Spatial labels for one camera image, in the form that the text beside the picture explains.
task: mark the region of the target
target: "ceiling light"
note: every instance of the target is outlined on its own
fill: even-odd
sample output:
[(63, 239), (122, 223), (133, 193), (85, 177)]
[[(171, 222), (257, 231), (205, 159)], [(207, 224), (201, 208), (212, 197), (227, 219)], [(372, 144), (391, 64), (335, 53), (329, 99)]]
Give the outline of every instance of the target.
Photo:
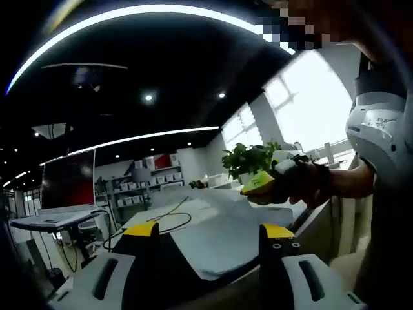
[(140, 140), (140, 139), (153, 138), (153, 137), (159, 137), (159, 136), (167, 136), (169, 134), (184, 134), (186, 132), (197, 132), (197, 131), (217, 130), (217, 129), (219, 129), (219, 126), (199, 127), (199, 128), (191, 128), (191, 129), (179, 129), (179, 130), (157, 132), (155, 134), (144, 134), (142, 136), (135, 136), (135, 137), (131, 137), (131, 138), (125, 138), (125, 139), (120, 139), (120, 140), (115, 140), (115, 141), (111, 141), (111, 142), (102, 143), (102, 144), (99, 144), (99, 145), (95, 145), (94, 147), (87, 147), (85, 149), (81, 149), (81, 150), (77, 150), (75, 152), (71, 152), (68, 155), (71, 156), (71, 155), (87, 152), (88, 150), (94, 150), (94, 149), (98, 149), (100, 147), (107, 147), (109, 145), (128, 142), (128, 141), (133, 141), (133, 140)]
[(24, 176), (25, 174), (26, 174), (26, 172), (22, 172), (21, 174), (19, 174), (19, 175), (16, 176), (15, 178), (18, 179), (18, 178), (20, 178), (21, 176)]
[(120, 8), (117, 10), (112, 10), (106, 13), (102, 13), (99, 15), (95, 15), (80, 23), (77, 23), (66, 30), (62, 31), (58, 35), (54, 36), (52, 39), (47, 41), (44, 45), (42, 45), (38, 50), (32, 54), (25, 63), (20, 67), (17, 71), (13, 79), (11, 80), (6, 94), (10, 92), (10, 89), (13, 87), (15, 82), (21, 77), (24, 71), (40, 56), (42, 56), (49, 48), (56, 45), (58, 42), (62, 41), (64, 38), (71, 36), (72, 34), (86, 28), (92, 26), (96, 23), (100, 23), (102, 21), (106, 21), (108, 19), (117, 18), (121, 16), (133, 15), (133, 14), (142, 14), (142, 13), (182, 13), (182, 14), (190, 14), (195, 16), (203, 16), (208, 17), (211, 19), (217, 19), (219, 21), (226, 22), (228, 24), (232, 24), (234, 26), (238, 26), (249, 32), (252, 32), (257, 35), (262, 35), (264, 33), (264, 26), (254, 26), (253, 24), (247, 23), (242, 19), (238, 19), (236, 17), (226, 15), (220, 12), (207, 10), (205, 8), (197, 8), (194, 6), (185, 6), (185, 5), (137, 5), (137, 6), (130, 6), (128, 8)]

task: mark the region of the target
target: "window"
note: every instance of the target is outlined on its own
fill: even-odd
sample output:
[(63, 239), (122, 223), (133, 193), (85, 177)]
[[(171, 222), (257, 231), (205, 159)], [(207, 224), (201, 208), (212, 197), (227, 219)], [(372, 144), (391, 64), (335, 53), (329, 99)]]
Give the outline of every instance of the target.
[(223, 126), (223, 137), (227, 150), (233, 150), (237, 143), (247, 147), (263, 144), (254, 115), (248, 105), (244, 105)]
[(41, 208), (41, 189), (33, 189), (23, 193), (25, 213), (27, 216), (37, 215), (37, 210)]
[(266, 85), (265, 95), (286, 142), (300, 142), (308, 152), (347, 139), (352, 100), (318, 52), (297, 57)]

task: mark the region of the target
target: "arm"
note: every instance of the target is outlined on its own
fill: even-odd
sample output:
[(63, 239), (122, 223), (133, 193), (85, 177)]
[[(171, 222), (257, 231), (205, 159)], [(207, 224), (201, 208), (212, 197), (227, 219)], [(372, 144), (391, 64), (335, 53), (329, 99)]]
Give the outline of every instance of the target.
[(374, 173), (363, 162), (353, 170), (332, 170), (332, 195), (344, 198), (363, 198), (373, 193)]
[(328, 190), (323, 190), (318, 168), (307, 164), (309, 174), (297, 183), (290, 197), (293, 205), (303, 200), (310, 208), (325, 203), (331, 196), (363, 198), (373, 193), (374, 173), (365, 163), (352, 170), (331, 170), (327, 181)]

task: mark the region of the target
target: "office room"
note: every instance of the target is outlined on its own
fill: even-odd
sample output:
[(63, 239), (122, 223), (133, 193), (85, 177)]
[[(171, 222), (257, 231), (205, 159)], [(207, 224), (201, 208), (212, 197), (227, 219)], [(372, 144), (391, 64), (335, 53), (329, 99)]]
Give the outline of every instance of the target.
[(8, 65), (0, 210), (27, 289), (57, 310), (362, 307), (372, 196), (305, 195), (364, 165), (367, 58), (259, 32), (265, 1), (130, 2), (37, 8)]

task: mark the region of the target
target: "black ceiling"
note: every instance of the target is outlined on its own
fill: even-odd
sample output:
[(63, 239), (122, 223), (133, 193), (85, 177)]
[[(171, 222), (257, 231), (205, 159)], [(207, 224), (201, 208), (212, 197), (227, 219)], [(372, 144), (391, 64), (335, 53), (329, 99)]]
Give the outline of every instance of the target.
[[(43, 37), (39, 30), (53, 8), (36, 8), (39, 18), (28, 14), (30, 19), (22, 19), (11, 33), (20, 42), (10, 49), (10, 58), (3, 59), (3, 88), (23, 60), (62, 29), (112, 8), (143, 3), (84, 1), (53, 34)], [(250, 22), (261, 14), (253, 1), (180, 3), (214, 8)], [(9, 188), (38, 184), (42, 171), (39, 164), (67, 149), (153, 132), (222, 126), (242, 104), (253, 100), (289, 59), (288, 53), (259, 36), (205, 17), (151, 13), (90, 26), (43, 54), (3, 98), (0, 183), (30, 170), (30, 175), (14, 180)], [(127, 69), (90, 65), (44, 68), (59, 63), (104, 63)], [(218, 98), (220, 92), (226, 97)], [(150, 103), (145, 101), (147, 94), (153, 96)], [(31, 127), (53, 123), (69, 123), (73, 131), (52, 141), (34, 136)], [(218, 132), (112, 145), (97, 151), (96, 164), (138, 159), (151, 154), (152, 147), (155, 153), (183, 148), (188, 142), (204, 147)]]

